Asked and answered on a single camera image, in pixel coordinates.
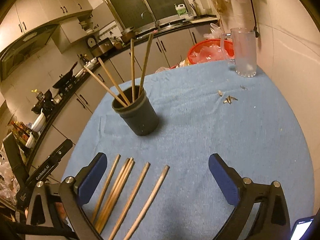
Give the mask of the wooden chopstick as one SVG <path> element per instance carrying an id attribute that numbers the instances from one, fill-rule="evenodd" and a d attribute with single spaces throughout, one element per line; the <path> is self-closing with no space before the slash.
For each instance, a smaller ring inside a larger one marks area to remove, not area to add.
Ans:
<path id="1" fill-rule="evenodd" d="M 129 176 L 129 173 L 131 172 L 131 169 L 132 169 L 133 165 L 134 165 L 134 161 L 133 161 L 133 158 L 131 158 L 129 166 L 126 168 L 126 170 L 125 170 L 121 180 L 119 181 L 118 186 L 117 186 L 116 190 L 114 191 L 114 194 L 113 194 L 113 196 L 112 196 L 112 198 L 111 198 L 111 200 L 110 200 L 110 202 L 109 202 L 109 204 L 107 206 L 107 209 L 104 212 L 103 223 L 102 223 L 102 225 L 100 227 L 101 231 L 98 231 L 98 233 L 102 233 L 102 230 L 103 230 L 104 226 L 107 223 L 107 220 L 108 220 L 108 218 L 109 218 L 109 216 L 111 214 L 111 211 L 112 211 L 112 209 L 114 207 L 114 204 L 118 199 L 119 193 L 122 191 L 121 188 L 125 184 L 125 180 L 127 180 L 127 177 Z"/>
<path id="2" fill-rule="evenodd" d="M 126 202 L 126 204 L 125 204 L 125 206 L 124 206 L 124 208 L 123 208 L 123 210 L 122 210 L 122 212 L 121 212 L 121 214 L 120 214 L 120 216 L 119 216 L 119 218 L 118 218 L 118 220 L 117 220 L 117 222 L 116 222 L 116 224 L 110 234 L 110 236 L 109 236 L 109 238 L 108 238 L 108 240 L 113 240 L 115 238 L 118 230 L 120 229 L 128 211 L 134 201 L 136 194 L 138 193 L 138 191 L 140 189 L 140 186 L 146 176 L 146 173 L 147 173 L 149 167 L 150 167 L 150 163 L 147 162 L 144 165 L 144 167 L 141 171 L 141 174 L 140 174 L 140 176 L 139 176 L 139 178 L 138 178 L 138 180 L 137 180 L 137 182 L 136 182 L 136 184 L 135 184 L 135 186 L 134 186 L 134 188 L 133 188 L 133 190 L 132 190 L 132 192 L 131 192 L 131 194 L 130 194 L 130 196 L 129 196 L 129 198 L 128 198 L 128 200 L 127 200 L 127 202 Z"/>
<path id="3" fill-rule="evenodd" d="M 111 167 L 111 169 L 110 169 L 110 171 L 109 171 L 109 173 L 108 173 L 108 176 L 107 176 L 107 178 L 106 178 L 106 180 L 105 180 L 105 182 L 104 182 L 103 190 L 102 190 L 101 194 L 99 195 L 98 202 L 97 202 L 97 204 L 95 205 L 95 208 L 94 208 L 94 211 L 93 211 L 93 215 L 92 215 L 92 218 L 91 218 L 91 222 L 92 222 L 92 223 L 94 223 L 94 221 L 95 221 L 95 219 L 96 219 L 96 217 L 97 217 L 97 215 L 98 215 L 98 213 L 99 213 L 99 209 L 100 209 L 101 204 L 102 204 L 102 202 L 103 202 L 105 193 L 106 193 L 106 191 L 107 191 L 107 188 L 108 188 L 108 186 L 109 186 L 109 184 L 110 184 L 110 181 L 111 181 L 112 176 L 113 176 L 113 174 L 114 174 L 114 172 L 115 172 L 115 170 L 116 170 L 116 167 L 117 167 L 117 165 L 118 165 L 118 162 L 119 162 L 120 158 L 121 158 L 121 155 L 118 154 L 118 155 L 116 156 L 116 158 L 115 158 L 115 160 L 114 160 L 114 162 L 113 162 L 113 164 L 112 164 L 112 167 Z"/>
<path id="4" fill-rule="evenodd" d="M 170 169 L 170 167 L 168 165 L 164 166 L 164 168 L 163 168 L 163 170 L 161 172 L 161 175 L 159 176 L 159 179 L 157 180 L 157 183 L 155 184 L 153 190 L 151 191 L 151 193 L 150 193 L 146 203 L 144 204 L 142 210 L 140 211 L 138 217 L 136 218 L 136 220 L 132 224 L 132 226 L 129 229 L 129 231 L 127 232 L 126 236 L 124 237 L 124 240 L 131 239 L 132 235 L 138 229 L 140 223 L 144 219 L 144 217 L 145 217 L 147 211 L 149 210 L 151 204 L 153 203 L 154 199 L 156 198 L 157 193 L 159 192 L 159 189 L 161 188 L 161 185 L 163 184 L 163 181 L 165 180 L 169 169 Z"/>
<path id="5" fill-rule="evenodd" d="M 100 230 L 100 227 L 101 227 L 101 225 L 102 225 L 102 223 L 103 223 L 104 212 L 105 212 L 105 210 L 107 209 L 107 206 L 108 206 L 108 204 L 109 204 L 109 202 L 110 202 L 110 200 L 111 200 L 111 198 L 112 198 L 112 196 L 113 196 L 113 194 L 114 194 L 114 191 L 116 190 L 116 188 L 117 188 L 117 186 L 118 186 L 118 183 L 119 183 L 119 181 L 121 180 L 121 178 L 122 178 L 122 176 L 123 176 L 126 168 L 129 166 L 130 161 L 131 161 L 131 158 L 127 158 L 127 159 L 126 159 L 124 165 L 122 166 L 122 168 L 121 168 L 121 170 L 120 170 L 120 172 L 119 172 L 119 174 L 118 174 L 118 176 L 117 176 L 117 178 L 116 178 L 116 181 L 114 182 L 114 185 L 112 186 L 111 192 L 110 192 L 110 194 L 108 195 L 108 198 L 107 198 L 105 204 L 103 205 L 103 208 L 102 208 L 102 210 L 101 210 L 101 212 L 100 212 L 100 214 L 99 214 L 99 216 L 98 216 L 98 218 L 97 218 L 97 221 L 96 221 L 96 223 L 95 223 L 95 225 L 94 225 L 94 226 L 95 226 L 95 229 L 96 229 L 97 231 L 101 231 L 101 230 Z"/>

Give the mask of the kitchen faucet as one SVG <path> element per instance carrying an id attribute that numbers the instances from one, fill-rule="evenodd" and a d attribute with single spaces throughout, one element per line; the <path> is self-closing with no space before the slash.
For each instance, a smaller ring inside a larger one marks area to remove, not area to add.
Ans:
<path id="1" fill-rule="evenodd" d="M 159 20 L 154 16 L 153 12 L 145 10 L 141 13 L 141 18 L 145 18 L 145 15 L 149 14 L 154 22 L 155 28 L 159 29 Z"/>

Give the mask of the smartphone with lit screen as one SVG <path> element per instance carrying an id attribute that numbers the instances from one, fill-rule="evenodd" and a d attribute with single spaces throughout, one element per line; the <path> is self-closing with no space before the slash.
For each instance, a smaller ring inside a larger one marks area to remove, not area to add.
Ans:
<path id="1" fill-rule="evenodd" d="M 312 224 L 315 216 L 300 218 L 296 220 L 291 231 L 291 240 L 300 240 Z"/>

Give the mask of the small white bowl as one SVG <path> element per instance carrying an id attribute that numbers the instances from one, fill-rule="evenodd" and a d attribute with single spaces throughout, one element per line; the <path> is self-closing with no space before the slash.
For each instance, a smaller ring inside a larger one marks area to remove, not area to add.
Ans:
<path id="1" fill-rule="evenodd" d="M 25 146 L 26 148 L 33 148 L 35 146 L 35 143 L 36 143 L 35 137 L 33 136 L 33 134 L 31 134 Z"/>

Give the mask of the white bowl on counter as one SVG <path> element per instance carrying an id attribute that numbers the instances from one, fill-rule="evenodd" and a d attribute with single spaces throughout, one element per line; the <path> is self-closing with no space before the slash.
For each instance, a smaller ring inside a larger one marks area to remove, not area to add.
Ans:
<path id="1" fill-rule="evenodd" d="M 41 112 L 40 115 L 37 117 L 37 119 L 32 124 L 31 129 L 34 132 L 40 132 L 43 130 L 45 124 L 46 124 L 46 117 L 45 117 L 45 114 Z"/>

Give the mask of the black utensil holder cup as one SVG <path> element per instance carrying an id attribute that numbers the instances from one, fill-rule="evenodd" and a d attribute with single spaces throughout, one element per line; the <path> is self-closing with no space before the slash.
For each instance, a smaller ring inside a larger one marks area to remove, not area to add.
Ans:
<path id="1" fill-rule="evenodd" d="M 135 86 L 135 101 L 132 102 L 132 88 L 123 91 L 131 103 L 124 107 L 118 100 L 112 102 L 113 110 L 120 115 L 129 128 L 138 136 L 145 136 L 152 133 L 159 124 L 159 118 L 153 109 L 146 91 L 139 94 L 139 85 Z"/>

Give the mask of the black wok pan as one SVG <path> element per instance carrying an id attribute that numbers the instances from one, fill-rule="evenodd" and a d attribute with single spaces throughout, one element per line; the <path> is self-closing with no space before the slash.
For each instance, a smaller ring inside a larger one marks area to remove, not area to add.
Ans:
<path id="1" fill-rule="evenodd" d="M 63 75 L 59 81 L 57 81 L 54 85 L 53 88 L 54 89 L 60 89 L 62 87 L 64 87 L 67 82 L 69 82 L 73 76 L 73 69 L 76 67 L 76 65 L 78 64 L 78 61 L 76 61 L 73 66 L 71 67 L 71 69 L 65 74 Z"/>

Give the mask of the chopstick in cup leftmost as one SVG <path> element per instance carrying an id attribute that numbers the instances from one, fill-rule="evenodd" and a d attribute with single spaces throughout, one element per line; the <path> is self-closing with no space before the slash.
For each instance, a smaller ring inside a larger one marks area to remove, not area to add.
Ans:
<path id="1" fill-rule="evenodd" d="M 103 81 L 100 81 L 99 80 L 99 78 L 98 78 L 98 76 L 97 75 L 95 75 L 88 67 L 83 67 L 84 68 L 84 70 L 86 71 L 86 72 L 88 72 L 109 94 L 111 94 L 111 96 L 112 97 L 114 97 L 123 107 L 127 107 L 127 105 L 126 105 L 126 103 L 125 103 L 125 100 L 123 99 L 123 97 L 122 97 L 122 99 L 119 97 L 119 96 L 117 96 L 117 94 L 115 94 L 109 87 L 107 87 L 107 85 L 105 85 L 104 83 L 103 83 Z"/>

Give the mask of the seed shell cluster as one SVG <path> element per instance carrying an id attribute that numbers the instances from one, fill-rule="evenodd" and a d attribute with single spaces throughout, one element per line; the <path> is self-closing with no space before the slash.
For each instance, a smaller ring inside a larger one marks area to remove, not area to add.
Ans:
<path id="1" fill-rule="evenodd" d="M 223 103 L 229 103 L 231 104 L 233 100 L 238 101 L 237 98 L 233 97 L 233 96 L 228 96 L 227 98 L 225 98 L 225 100 L 223 101 Z"/>

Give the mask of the blue towel table mat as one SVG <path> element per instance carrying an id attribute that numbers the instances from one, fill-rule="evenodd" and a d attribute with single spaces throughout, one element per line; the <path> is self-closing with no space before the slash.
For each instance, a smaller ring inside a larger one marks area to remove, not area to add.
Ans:
<path id="1" fill-rule="evenodd" d="M 279 181 L 291 222 L 312 215 L 313 166 L 304 134 L 262 70 L 245 78 L 223 61 L 208 62 L 149 75 L 144 88 L 159 117 L 157 129 L 144 137 L 135 135 L 106 95 L 64 172 L 65 177 L 76 175 L 99 152 L 110 164 L 118 154 L 122 160 L 135 160 L 101 234 L 104 239 L 147 162 L 150 168 L 116 239 L 123 239 L 131 228 L 165 165 L 170 167 L 168 174 L 133 239 L 212 239 L 233 210 L 208 168 L 213 153 L 255 183 Z M 238 101 L 223 103 L 228 96 Z"/>

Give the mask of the silver toaster box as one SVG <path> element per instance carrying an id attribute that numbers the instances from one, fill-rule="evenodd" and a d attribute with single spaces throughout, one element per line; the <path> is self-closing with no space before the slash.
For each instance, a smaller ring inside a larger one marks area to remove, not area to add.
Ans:
<path id="1" fill-rule="evenodd" d="M 91 54 L 93 55 L 93 57 L 100 57 L 101 55 L 107 53 L 113 48 L 114 45 L 112 41 L 110 40 L 110 38 L 107 37 L 91 48 Z"/>

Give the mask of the range hood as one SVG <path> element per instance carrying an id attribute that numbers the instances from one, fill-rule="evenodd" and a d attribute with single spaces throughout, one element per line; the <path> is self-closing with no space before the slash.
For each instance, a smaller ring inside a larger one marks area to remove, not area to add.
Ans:
<path id="1" fill-rule="evenodd" d="M 1 81 L 4 81 L 22 62 L 42 49 L 58 24 L 44 25 L 17 39 L 1 52 Z"/>

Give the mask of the steel cooking pot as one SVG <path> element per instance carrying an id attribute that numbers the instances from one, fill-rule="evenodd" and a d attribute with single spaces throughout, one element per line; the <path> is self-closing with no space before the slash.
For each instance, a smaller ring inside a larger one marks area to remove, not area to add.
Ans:
<path id="1" fill-rule="evenodd" d="M 128 27 L 121 32 L 121 40 L 124 44 L 131 41 L 132 38 L 136 37 L 136 31 L 134 27 Z"/>

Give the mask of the red plastic basket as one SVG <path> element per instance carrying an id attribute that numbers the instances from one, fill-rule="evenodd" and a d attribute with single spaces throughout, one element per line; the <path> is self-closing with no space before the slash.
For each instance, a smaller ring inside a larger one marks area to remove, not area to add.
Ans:
<path id="1" fill-rule="evenodd" d="M 189 50 L 187 59 L 190 64 L 224 60 L 220 39 L 209 39 L 195 44 Z"/>

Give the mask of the green white detergent jug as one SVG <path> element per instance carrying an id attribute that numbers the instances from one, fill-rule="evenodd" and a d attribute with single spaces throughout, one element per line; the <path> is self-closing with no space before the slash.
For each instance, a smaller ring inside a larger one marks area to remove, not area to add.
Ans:
<path id="1" fill-rule="evenodd" d="M 175 4 L 175 10 L 180 18 L 184 18 L 188 15 L 188 11 L 184 4 Z"/>

